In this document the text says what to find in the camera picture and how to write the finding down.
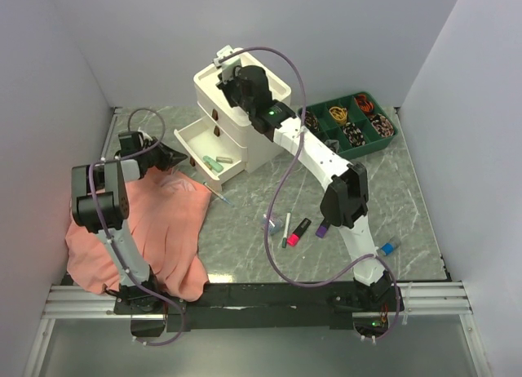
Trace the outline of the white drawer organizer box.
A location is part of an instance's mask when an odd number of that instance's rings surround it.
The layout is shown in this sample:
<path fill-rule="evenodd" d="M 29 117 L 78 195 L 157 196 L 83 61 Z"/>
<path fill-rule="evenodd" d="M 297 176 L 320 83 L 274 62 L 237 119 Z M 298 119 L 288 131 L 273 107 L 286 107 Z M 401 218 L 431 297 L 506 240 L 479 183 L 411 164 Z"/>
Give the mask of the white drawer organizer box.
<path fill-rule="evenodd" d="M 268 67 L 249 52 L 240 56 L 241 66 L 257 65 L 263 67 L 268 77 L 269 88 L 274 100 L 290 105 L 291 89 Z M 239 107 L 231 108 L 224 94 L 216 86 L 218 84 L 219 71 L 213 64 L 209 64 L 193 77 L 197 94 L 197 103 L 201 109 L 226 132 L 239 146 L 246 149 L 246 170 L 255 171 L 266 162 L 282 153 L 283 148 L 270 142 L 266 136 L 259 134 L 250 123 L 247 114 Z M 217 112 L 217 120 L 212 117 L 213 111 Z"/>

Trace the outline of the white drawer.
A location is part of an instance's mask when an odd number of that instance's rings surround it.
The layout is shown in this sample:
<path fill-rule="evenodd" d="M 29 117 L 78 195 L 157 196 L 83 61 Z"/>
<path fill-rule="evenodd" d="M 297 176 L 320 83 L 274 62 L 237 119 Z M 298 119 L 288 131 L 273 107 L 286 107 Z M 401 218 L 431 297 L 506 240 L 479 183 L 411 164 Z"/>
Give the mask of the white drawer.
<path fill-rule="evenodd" d="M 243 161 L 246 149 L 237 144 L 222 128 L 210 118 L 199 118 L 181 129 L 175 129 L 174 135 L 189 156 L 191 165 L 203 176 L 215 190 L 221 191 L 223 185 L 246 169 Z M 220 163 L 223 171 L 217 173 L 203 161 L 204 156 L 230 157 L 232 164 Z"/>

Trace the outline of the blue grey tape roll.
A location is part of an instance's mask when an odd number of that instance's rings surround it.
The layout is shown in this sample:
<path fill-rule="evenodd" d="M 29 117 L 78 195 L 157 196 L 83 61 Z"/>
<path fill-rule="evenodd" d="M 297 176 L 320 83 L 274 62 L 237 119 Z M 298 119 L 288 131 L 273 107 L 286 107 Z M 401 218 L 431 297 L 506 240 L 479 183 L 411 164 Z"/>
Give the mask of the blue grey tape roll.
<path fill-rule="evenodd" d="M 401 245 L 401 240 L 398 237 L 392 237 L 388 242 L 378 248 L 378 254 L 381 256 L 388 256 L 395 252 Z"/>

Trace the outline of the grey eraser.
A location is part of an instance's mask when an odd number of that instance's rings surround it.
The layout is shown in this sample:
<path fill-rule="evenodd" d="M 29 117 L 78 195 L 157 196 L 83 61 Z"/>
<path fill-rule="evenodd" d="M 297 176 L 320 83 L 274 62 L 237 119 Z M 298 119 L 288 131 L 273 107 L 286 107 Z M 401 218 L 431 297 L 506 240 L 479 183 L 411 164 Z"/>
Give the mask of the grey eraser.
<path fill-rule="evenodd" d="M 220 157 L 220 156 L 217 156 L 215 158 L 215 160 L 218 163 L 226 163 L 226 164 L 232 164 L 233 163 L 233 160 L 230 157 Z"/>

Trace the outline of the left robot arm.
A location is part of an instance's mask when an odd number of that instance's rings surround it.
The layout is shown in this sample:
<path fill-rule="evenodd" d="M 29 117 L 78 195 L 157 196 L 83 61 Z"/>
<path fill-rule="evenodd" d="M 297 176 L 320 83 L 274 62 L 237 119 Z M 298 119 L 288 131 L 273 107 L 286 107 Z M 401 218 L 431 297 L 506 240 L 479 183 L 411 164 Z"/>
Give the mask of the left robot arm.
<path fill-rule="evenodd" d="M 121 132 L 118 140 L 120 150 L 106 164 L 72 168 L 72 217 L 97 236 L 116 265 L 118 290 L 109 294 L 132 312 L 155 313 L 165 307 L 166 297 L 131 235 L 126 183 L 143 179 L 151 169 L 169 171 L 188 156 L 142 131 Z"/>

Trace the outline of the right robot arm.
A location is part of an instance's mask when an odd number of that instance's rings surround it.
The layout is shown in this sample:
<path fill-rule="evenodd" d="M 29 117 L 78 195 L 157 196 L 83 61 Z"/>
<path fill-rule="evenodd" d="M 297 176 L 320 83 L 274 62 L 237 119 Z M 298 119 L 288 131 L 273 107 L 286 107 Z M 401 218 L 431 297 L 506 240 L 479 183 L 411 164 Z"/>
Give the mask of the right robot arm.
<path fill-rule="evenodd" d="M 272 97 L 264 68 L 218 63 L 217 87 L 228 104 L 240 108 L 252 127 L 301 162 L 320 182 L 324 195 L 320 211 L 338 228 L 352 260 L 360 306 L 375 310 L 392 288 L 388 268 L 376 256 L 369 230 L 369 185 L 366 168 L 329 149 L 303 124 L 288 105 Z"/>

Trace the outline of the pink fabric garment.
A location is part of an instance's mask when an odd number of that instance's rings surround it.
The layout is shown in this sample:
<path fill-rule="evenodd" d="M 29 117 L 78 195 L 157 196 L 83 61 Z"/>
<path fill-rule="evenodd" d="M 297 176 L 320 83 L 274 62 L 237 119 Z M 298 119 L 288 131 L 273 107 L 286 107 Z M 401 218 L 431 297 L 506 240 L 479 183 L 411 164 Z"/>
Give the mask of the pink fabric garment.
<path fill-rule="evenodd" d="M 180 171 L 152 169 L 141 180 L 126 183 L 128 224 L 139 253 L 170 295 L 198 300 L 208 281 L 198 257 L 198 238 L 210 191 Z M 84 290 L 100 294 L 117 290 L 119 275 L 102 242 L 76 224 L 65 236 L 67 271 Z"/>

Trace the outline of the blue long nib marker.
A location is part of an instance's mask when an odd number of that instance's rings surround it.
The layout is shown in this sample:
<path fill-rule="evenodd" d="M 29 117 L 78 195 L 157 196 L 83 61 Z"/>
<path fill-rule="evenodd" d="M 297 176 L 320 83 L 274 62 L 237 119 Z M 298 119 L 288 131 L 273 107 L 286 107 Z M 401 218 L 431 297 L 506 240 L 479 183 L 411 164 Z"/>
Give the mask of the blue long nib marker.
<path fill-rule="evenodd" d="M 232 202 L 230 202 L 222 193 L 218 192 L 214 188 L 212 188 L 206 181 L 203 182 L 203 185 L 218 199 L 227 203 L 229 206 L 234 206 Z"/>

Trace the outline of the green compartment tray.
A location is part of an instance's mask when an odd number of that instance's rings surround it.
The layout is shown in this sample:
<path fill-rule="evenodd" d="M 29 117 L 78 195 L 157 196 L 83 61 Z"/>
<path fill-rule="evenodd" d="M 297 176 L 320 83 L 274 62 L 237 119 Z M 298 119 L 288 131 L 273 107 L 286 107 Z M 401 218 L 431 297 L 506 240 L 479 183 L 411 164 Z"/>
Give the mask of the green compartment tray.
<path fill-rule="evenodd" d="M 367 91 L 308 105 L 308 130 L 334 153 L 354 159 L 385 149 L 398 129 Z"/>

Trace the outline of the white green-tipped marker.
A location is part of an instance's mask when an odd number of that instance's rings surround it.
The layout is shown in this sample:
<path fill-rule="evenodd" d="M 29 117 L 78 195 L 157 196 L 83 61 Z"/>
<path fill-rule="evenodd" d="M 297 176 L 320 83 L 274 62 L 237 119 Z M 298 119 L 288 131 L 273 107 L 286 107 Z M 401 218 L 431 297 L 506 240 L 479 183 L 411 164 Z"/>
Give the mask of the white green-tipped marker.
<path fill-rule="evenodd" d="M 288 237 L 290 235 L 290 221 L 291 221 L 291 212 L 287 212 L 285 216 L 285 226 L 283 231 L 283 238 L 281 240 L 281 247 L 286 248 Z"/>

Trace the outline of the pink black highlighter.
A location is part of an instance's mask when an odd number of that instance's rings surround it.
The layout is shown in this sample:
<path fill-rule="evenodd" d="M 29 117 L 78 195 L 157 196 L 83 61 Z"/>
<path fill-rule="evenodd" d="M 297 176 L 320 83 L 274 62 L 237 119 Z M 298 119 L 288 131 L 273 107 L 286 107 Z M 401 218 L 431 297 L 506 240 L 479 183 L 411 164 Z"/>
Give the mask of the pink black highlighter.
<path fill-rule="evenodd" d="M 288 246 L 296 246 L 300 238 L 306 233 L 310 224 L 311 220 L 309 218 L 304 218 L 295 230 L 287 237 L 286 244 Z"/>

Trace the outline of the purple black highlighter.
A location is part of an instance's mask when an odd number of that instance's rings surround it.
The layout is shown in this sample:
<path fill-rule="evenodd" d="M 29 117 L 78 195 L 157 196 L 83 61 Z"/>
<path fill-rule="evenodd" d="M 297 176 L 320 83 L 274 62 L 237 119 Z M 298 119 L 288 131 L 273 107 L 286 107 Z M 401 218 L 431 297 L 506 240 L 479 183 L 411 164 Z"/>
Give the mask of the purple black highlighter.
<path fill-rule="evenodd" d="M 330 228 L 330 223 L 327 220 L 323 220 L 316 230 L 316 236 L 323 238 Z"/>

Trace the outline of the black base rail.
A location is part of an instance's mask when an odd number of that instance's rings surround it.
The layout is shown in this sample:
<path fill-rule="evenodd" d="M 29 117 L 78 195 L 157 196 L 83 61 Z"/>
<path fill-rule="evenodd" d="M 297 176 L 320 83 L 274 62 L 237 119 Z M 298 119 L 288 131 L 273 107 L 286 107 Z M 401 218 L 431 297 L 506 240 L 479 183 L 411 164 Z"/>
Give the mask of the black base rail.
<path fill-rule="evenodd" d="M 305 289 L 288 283 L 211 283 L 194 302 L 151 298 L 145 307 L 78 286 L 51 289 L 44 314 L 60 319 L 126 319 L 138 337 L 204 329 L 327 327 L 382 336 L 396 316 L 450 314 L 465 305 L 453 282 L 398 282 L 380 298 L 355 282 Z"/>

